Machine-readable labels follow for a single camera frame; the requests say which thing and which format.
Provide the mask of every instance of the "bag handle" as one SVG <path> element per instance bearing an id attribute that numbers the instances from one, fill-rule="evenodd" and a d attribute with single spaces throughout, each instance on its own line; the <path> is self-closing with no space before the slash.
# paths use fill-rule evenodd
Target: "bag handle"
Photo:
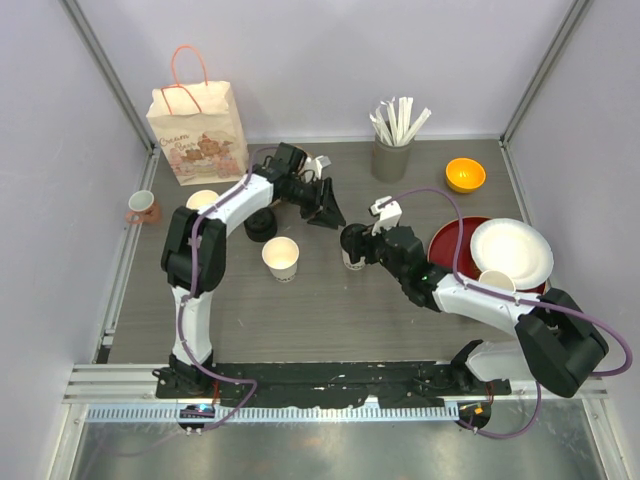
<path id="1" fill-rule="evenodd" d="M 173 115 L 173 110 L 171 110 L 171 105 L 169 105 L 169 101 L 167 100 L 167 96 L 164 94 L 164 91 L 167 88 L 181 88 L 183 89 L 185 92 L 187 92 L 187 95 L 189 95 L 189 97 L 191 98 L 191 100 L 193 100 L 193 103 L 196 104 L 196 107 L 198 107 L 198 111 L 200 113 L 202 113 L 202 108 L 200 108 L 200 105 L 198 104 L 198 102 L 196 101 L 195 98 L 193 98 L 193 95 L 191 95 L 191 92 L 189 90 L 187 90 L 186 88 L 184 88 L 182 85 L 170 85 L 168 87 L 162 87 L 160 89 L 160 91 L 162 92 L 162 98 L 164 98 L 164 103 L 167 104 L 167 108 L 169 108 L 169 115 Z"/>
<path id="2" fill-rule="evenodd" d="M 176 51 L 173 52 L 173 57 L 171 57 L 171 73 L 173 73 L 173 79 L 176 81 L 176 85 L 180 85 L 180 80 L 178 80 L 178 74 L 176 73 L 176 56 L 181 50 L 192 50 L 197 56 L 198 60 L 200 60 L 200 66 L 202 67 L 202 73 L 204 73 L 204 84 L 209 85 L 209 79 L 207 78 L 207 67 L 204 64 L 204 60 L 202 59 L 202 55 L 197 48 L 192 47 L 191 45 L 180 45 L 176 48 Z"/>

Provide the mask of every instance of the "red plate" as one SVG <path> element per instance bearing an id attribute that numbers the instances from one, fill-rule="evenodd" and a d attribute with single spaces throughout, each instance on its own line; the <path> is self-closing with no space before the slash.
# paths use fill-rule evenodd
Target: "red plate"
<path id="1" fill-rule="evenodd" d="M 458 270 L 463 275 L 475 280 L 478 279 L 481 272 L 471 257 L 471 237 L 473 236 L 473 232 L 476 231 L 476 228 L 487 220 L 490 220 L 490 218 L 464 217 L 462 219 L 462 249 L 460 251 L 460 258 L 458 259 Z M 458 220 L 453 220 L 438 230 L 438 233 L 436 233 L 431 240 L 427 252 L 427 260 L 442 265 L 443 267 L 451 268 L 453 266 L 453 254 L 456 250 L 457 241 Z M 544 284 L 542 284 L 527 291 L 544 293 L 544 287 Z"/>

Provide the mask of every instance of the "wall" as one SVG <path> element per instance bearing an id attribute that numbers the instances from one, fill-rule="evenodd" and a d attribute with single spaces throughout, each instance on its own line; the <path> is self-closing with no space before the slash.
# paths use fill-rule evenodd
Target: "wall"
<path id="1" fill-rule="evenodd" d="M 81 0 L 141 116 L 178 45 L 230 80 L 249 140 L 371 136 L 385 95 L 428 106 L 429 135 L 497 136 L 571 0 Z M 201 81 L 196 59 L 178 61 Z"/>
<path id="2" fill-rule="evenodd" d="M 0 478 L 42 479 L 145 152 L 55 0 L 0 15 Z"/>
<path id="3" fill-rule="evenodd" d="M 623 333 L 636 352 L 638 18 L 637 0 L 594 2 L 512 144 L 534 225 L 554 249 L 559 285 Z M 610 364 L 619 362 L 614 357 Z M 630 414 L 640 395 L 640 367 L 608 385 L 628 445 L 635 446 L 631 454 L 640 444 L 640 419 Z M 637 475 L 639 467 L 633 467 Z"/>

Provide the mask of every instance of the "shopping bag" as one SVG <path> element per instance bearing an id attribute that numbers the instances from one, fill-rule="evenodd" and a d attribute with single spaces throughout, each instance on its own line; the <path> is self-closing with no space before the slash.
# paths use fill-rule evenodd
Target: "shopping bag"
<path id="1" fill-rule="evenodd" d="M 177 54 L 193 50 L 204 82 L 184 85 L 175 70 Z M 200 52 L 189 45 L 171 59 L 174 85 L 154 89 L 147 120 L 180 185 L 237 181 L 246 171 L 249 152 L 229 82 L 207 78 Z"/>

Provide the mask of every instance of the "utensil holder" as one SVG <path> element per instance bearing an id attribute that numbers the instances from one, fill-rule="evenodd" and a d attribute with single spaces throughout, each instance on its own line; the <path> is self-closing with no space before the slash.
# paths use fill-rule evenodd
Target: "utensil holder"
<path id="1" fill-rule="evenodd" d="M 371 158 L 371 174 L 384 183 L 395 183 L 404 177 L 413 148 L 413 140 L 402 147 L 386 145 L 376 136 Z"/>

